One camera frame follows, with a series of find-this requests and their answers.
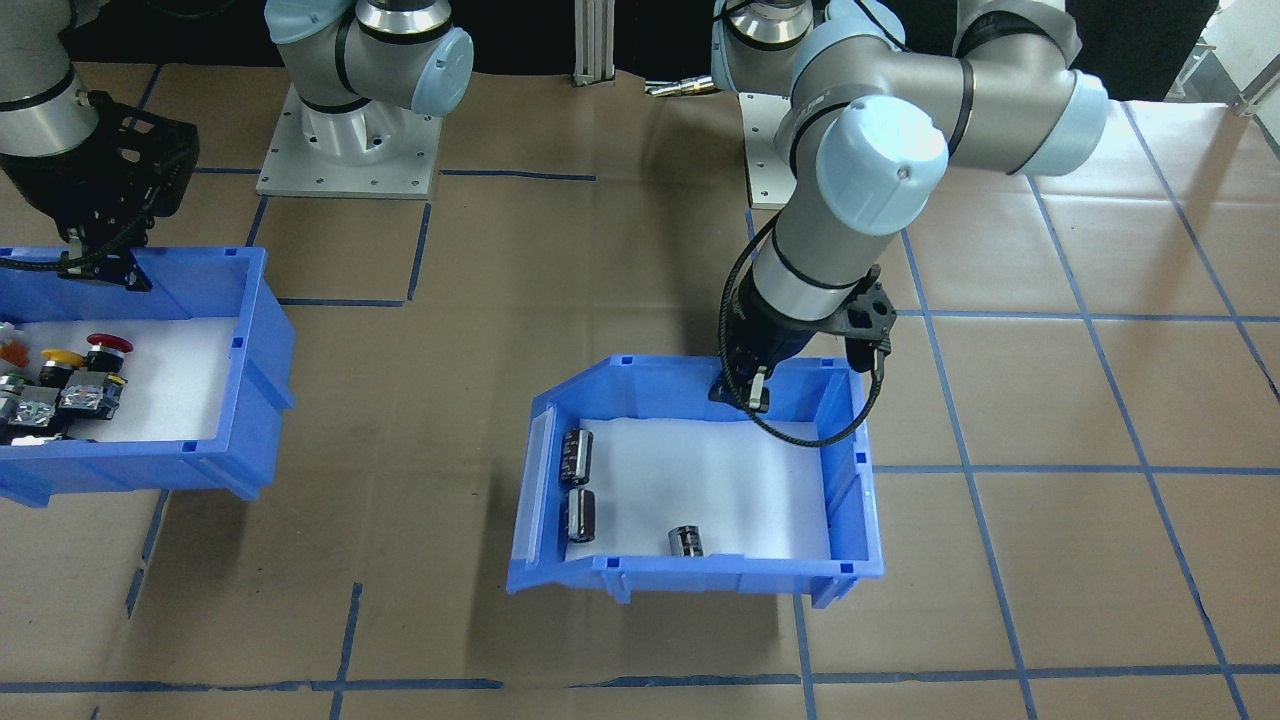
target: silver arm segment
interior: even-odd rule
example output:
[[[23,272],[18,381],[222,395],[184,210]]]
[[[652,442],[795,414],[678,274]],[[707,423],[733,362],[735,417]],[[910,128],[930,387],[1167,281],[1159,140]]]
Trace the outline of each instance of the silver arm segment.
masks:
[[[730,1],[731,13],[780,4]],[[873,264],[948,164],[1065,174],[1097,146],[1107,95],[1069,69],[1080,41],[1061,1],[960,0],[957,10],[954,58],[901,51],[901,22],[873,0],[832,0],[826,22],[787,47],[716,23],[717,86],[790,95],[774,142],[796,177],[733,297],[727,354],[739,386],[768,377],[818,331],[887,354],[892,311]],[[769,58],[790,65],[788,83],[759,70]]]
[[[0,154],[56,155],[92,135],[97,111],[58,33],[95,17],[93,0],[0,3]]]

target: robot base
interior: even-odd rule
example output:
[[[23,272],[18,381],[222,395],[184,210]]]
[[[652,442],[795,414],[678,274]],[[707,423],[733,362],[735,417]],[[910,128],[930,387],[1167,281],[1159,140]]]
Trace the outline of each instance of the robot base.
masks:
[[[786,97],[759,92],[742,92],[737,101],[742,106],[751,208],[781,210],[796,190],[796,178],[791,174],[787,160],[778,155],[773,136],[777,135],[782,118],[791,110],[791,102]]]
[[[371,164],[343,163],[312,146],[303,135],[303,106],[292,87],[284,99],[271,147],[257,178],[259,195],[288,197],[367,197],[428,200],[440,145],[440,118],[402,113],[404,131]]]

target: electrolytic capacitor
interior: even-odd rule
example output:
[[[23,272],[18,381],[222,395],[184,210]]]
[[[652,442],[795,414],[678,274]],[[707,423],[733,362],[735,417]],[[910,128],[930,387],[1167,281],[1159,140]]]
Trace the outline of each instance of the electrolytic capacitor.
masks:
[[[667,542],[671,543],[671,553],[678,557],[701,557],[703,537],[698,533],[698,525],[680,525],[667,532]]]

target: capacitor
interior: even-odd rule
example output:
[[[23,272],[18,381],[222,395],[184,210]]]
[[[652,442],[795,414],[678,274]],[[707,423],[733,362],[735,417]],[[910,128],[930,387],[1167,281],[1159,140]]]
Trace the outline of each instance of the capacitor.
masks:
[[[671,543],[671,553],[678,557],[701,557],[703,537],[698,533],[698,525],[680,525],[667,532],[667,542]]]
[[[561,480],[573,487],[591,479],[591,430],[573,428],[561,443]]]
[[[595,493],[577,487],[568,491],[567,527],[570,542],[595,539]]]

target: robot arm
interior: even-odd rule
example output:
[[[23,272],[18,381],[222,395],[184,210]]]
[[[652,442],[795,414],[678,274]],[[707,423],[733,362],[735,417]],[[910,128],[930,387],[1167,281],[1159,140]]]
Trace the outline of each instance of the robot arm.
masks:
[[[730,13],[783,4],[794,5],[740,3]],[[901,51],[897,18],[858,0],[832,0],[794,49],[771,50],[790,65],[782,94],[792,109],[776,143],[796,190],[726,296],[726,372],[713,397],[765,410],[764,379],[817,332],[844,336],[854,369],[878,379],[893,309],[873,263],[947,165],[1065,174],[1093,152],[1107,95],[1096,77],[1068,69],[1080,42],[1062,4],[961,0],[959,15],[955,58]],[[713,33],[718,83],[776,90],[772,70],[753,79],[763,51],[740,46],[750,47],[732,31]]]
[[[97,0],[0,3],[0,168],[70,246],[0,266],[146,291],[132,249],[177,211],[200,145],[195,126],[86,91],[58,35],[96,15]]]

